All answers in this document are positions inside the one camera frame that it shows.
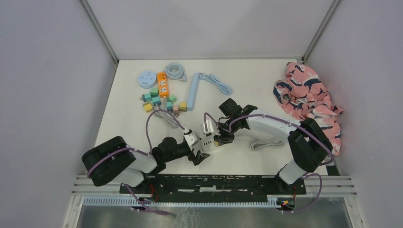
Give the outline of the pink plug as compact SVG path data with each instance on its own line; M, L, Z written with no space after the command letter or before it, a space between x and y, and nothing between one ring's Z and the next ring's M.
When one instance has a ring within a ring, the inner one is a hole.
M173 115L174 115L175 117L178 117L178 116L180 115L180 110L179 110L178 105L174 105L174 106L173 106Z

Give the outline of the yellow USB charger plug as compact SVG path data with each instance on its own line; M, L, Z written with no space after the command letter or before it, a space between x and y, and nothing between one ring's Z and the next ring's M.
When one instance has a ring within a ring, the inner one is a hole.
M150 113L154 110L154 106L151 102L146 102L143 104L143 108L145 110L146 113Z

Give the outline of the green plug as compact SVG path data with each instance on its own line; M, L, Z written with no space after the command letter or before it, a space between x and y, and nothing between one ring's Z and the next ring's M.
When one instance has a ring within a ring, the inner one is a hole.
M158 88L152 88L152 89L150 90L150 95L151 95L152 97L158 97L158 96L159 96L159 89L158 89Z
M167 98L167 101L168 101L168 102L171 102L172 104L174 104L174 103L177 101L177 97L176 97L175 95L170 95L170 96Z

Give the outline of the teal USB charger plug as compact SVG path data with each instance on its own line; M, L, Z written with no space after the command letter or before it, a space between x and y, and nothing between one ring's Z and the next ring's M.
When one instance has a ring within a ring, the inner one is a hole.
M142 96L140 97L140 99L145 103L151 102L152 98L153 98L153 96L150 93L142 94Z

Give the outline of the orange power strip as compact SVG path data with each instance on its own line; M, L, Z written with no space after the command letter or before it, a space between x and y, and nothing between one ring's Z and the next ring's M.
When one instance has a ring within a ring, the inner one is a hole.
M170 91L168 86L168 77L166 76L166 73L157 73L157 85L159 96L161 98L168 98L170 95Z

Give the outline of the round blue power socket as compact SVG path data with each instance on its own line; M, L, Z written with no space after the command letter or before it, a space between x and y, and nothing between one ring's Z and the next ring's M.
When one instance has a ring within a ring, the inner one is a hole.
M157 84L157 74L153 71L144 71L137 77L139 86L143 89L151 89Z

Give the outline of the white power strip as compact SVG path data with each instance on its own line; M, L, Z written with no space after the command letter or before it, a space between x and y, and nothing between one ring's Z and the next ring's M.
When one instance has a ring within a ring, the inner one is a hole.
M202 152L211 153L212 151L218 149L214 145L214 136L205 136L205 138L201 141Z

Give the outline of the long blue power strip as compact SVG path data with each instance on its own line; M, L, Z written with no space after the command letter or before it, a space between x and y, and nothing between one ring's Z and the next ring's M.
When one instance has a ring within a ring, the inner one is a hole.
M199 80L200 80L200 74L194 73L192 80L191 80L190 90L189 90L188 98L187 98L187 106L186 106L187 111L194 110Z

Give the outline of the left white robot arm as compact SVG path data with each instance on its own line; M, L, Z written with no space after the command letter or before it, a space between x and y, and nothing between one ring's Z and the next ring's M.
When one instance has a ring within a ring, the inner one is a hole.
M150 186L149 175L165 170L168 162L187 157L197 166L207 159L210 154L204 153L198 143L196 136L185 136L182 143L166 137L147 155L129 146L123 137L116 136L85 152L81 161L95 186L120 182L144 193Z

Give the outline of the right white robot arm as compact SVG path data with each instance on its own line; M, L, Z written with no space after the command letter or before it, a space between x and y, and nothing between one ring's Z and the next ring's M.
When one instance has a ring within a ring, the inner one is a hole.
M253 105L241 107L231 98L223 102L219 109L227 118L226 122L216 122L205 114L201 125L204 133L214 135L214 142L218 146L232 143L234 134L240 129L267 133L288 143L292 159L280 169L274 181L276 191L281 194L292 190L297 179L326 165L326 157L334 160L330 140L312 118L287 120L269 115Z

